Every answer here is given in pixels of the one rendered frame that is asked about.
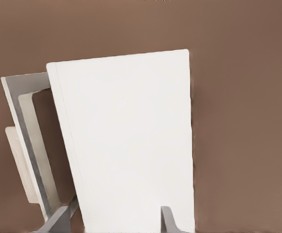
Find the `white oven door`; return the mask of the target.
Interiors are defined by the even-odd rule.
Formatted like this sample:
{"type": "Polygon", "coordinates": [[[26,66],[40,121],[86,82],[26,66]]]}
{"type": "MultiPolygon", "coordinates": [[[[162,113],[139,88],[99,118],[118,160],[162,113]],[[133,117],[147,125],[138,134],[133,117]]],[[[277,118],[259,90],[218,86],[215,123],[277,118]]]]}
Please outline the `white oven door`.
{"type": "Polygon", "coordinates": [[[46,72],[1,78],[44,221],[76,196],[46,72]]]}

